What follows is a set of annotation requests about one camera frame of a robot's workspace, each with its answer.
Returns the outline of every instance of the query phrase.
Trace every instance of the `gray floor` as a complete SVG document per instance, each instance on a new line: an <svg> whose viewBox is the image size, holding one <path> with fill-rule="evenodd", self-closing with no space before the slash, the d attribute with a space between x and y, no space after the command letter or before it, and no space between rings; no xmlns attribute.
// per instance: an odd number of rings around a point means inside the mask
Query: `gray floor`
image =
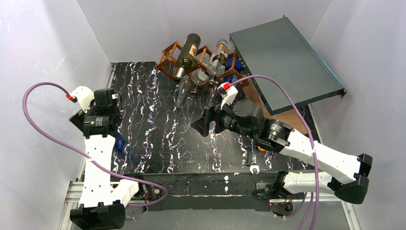
<svg viewBox="0 0 406 230"><path fill-rule="evenodd" d="M307 209L287 220L270 217L270 212L253 210L171 210L146 213L139 220L128 220L123 230L296 230ZM341 202L321 202L315 230L349 230ZM313 209L302 229L310 226Z"/></svg>

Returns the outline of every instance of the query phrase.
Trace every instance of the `wooden board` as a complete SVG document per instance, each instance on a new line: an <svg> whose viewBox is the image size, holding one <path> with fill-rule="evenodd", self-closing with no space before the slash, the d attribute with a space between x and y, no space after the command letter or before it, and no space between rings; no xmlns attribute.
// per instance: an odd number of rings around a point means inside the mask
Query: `wooden board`
<svg viewBox="0 0 406 230"><path fill-rule="evenodd" d="M307 131L306 131L306 128L305 128L304 124L302 123L299 116L297 115L297 113L293 109L289 110L289 111L286 111L286 112L283 112L283 113L280 113L280 114L276 114L276 115L271 116L269 114L268 110L265 108L264 104L262 103L262 100L259 98L257 89L255 89L255 86L252 83L251 79L249 79L248 81L249 81L249 85L242 88L242 90L243 90L245 96L248 99L253 101L256 105L261 106L265 117L280 120L280 121L282 121L284 123L287 123L287 124L291 125L293 128L295 128L296 130L298 130L302 134L304 134L304 135L307 134Z"/></svg>

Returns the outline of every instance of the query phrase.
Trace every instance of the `white wall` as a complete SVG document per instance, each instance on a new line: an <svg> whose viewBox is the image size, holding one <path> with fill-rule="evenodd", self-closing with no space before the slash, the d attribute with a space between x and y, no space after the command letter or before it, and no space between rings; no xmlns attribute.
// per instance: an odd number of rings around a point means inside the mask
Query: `white wall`
<svg viewBox="0 0 406 230"><path fill-rule="evenodd" d="M0 63L0 229L58 229L82 157L34 131L23 115L23 94L41 81L69 91L104 88L111 65L75 0L1 1ZM28 108L44 130L84 149L68 121L79 105L62 91L41 87Z"/></svg>
<svg viewBox="0 0 406 230"><path fill-rule="evenodd" d="M156 61L189 33L213 48L231 32L289 17L310 39L331 0L78 0L111 62Z"/></svg>
<svg viewBox="0 0 406 230"><path fill-rule="evenodd" d="M333 0L310 43L348 91L314 103L324 143L373 157L361 228L406 229L406 1Z"/></svg>

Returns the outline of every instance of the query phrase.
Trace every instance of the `wooden wine rack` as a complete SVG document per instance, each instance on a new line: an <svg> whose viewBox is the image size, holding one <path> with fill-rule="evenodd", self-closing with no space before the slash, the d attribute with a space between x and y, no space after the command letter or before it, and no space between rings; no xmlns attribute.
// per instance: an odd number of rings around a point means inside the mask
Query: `wooden wine rack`
<svg viewBox="0 0 406 230"><path fill-rule="evenodd" d="M180 45L179 41L175 41L170 46L168 46L166 49L164 49L162 51L162 55L159 58L158 63L155 65L155 69L161 71L168 78L170 78L171 81L173 81L175 79L175 74L176 74L178 68L175 67L175 71L173 72L173 74L171 74L165 69L165 67L168 64L173 64L174 66L177 66L177 58L173 57L173 53L175 52L176 49L178 49L179 51L182 50L182 46ZM207 75L209 75L209 73L207 72L207 67L203 64L203 60L204 60L204 56L206 54L211 56L212 52L209 49L209 47L203 46L203 47L201 47L200 49L197 50L196 56L198 56L199 54L201 54L200 60L197 60L195 58L194 61L193 61L193 66L190 69L185 71L185 74L187 74L189 77L191 77L192 72L197 70L198 68L202 68L204 70L204 72ZM223 83L223 78L224 77L229 76L231 74L234 74L235 76L237 76L238 79L241 79L241 78L244 77L239 72L237 72L237 70L235 70L235 68L234 68L234 65L236 63L236 59L238 58L237 53L235 51L228 55L228 59L230 59L230 58L233 59L233 62L231 64L231 68L229 70L225 71L220 77L217 78L217 81L219 82L219 84ZM243 87L245 87L247 85L249 85L249 81L245 80L245 81L242 81L240 84L238 84L237 87L241 89L241 88L243 88ZM207 87L207 83L205 85L202 85L202 88L209 91L209 88Z"/></svg>

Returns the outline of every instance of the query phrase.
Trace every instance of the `black marble table top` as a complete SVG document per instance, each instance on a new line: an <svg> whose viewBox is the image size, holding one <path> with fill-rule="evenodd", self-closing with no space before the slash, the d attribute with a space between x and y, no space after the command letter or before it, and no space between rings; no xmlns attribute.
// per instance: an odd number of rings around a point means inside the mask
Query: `black marble table top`
<svg viewBox="0 0 406 230"><path fill-rule="evenodd" d="M124 173L238 173L253 143L227 130L206 138L190 127L202 112L207 93L188 96L184 107L175 108L178 86L160 71L155 62L117 63L112 87L122 96L123 122L119 132L127 140L122 152L112 156L113 172ZM300 108L315 139L318 135L308 107ZM257 152L262 171L308 170L298 159L273 152Z"/></svg>

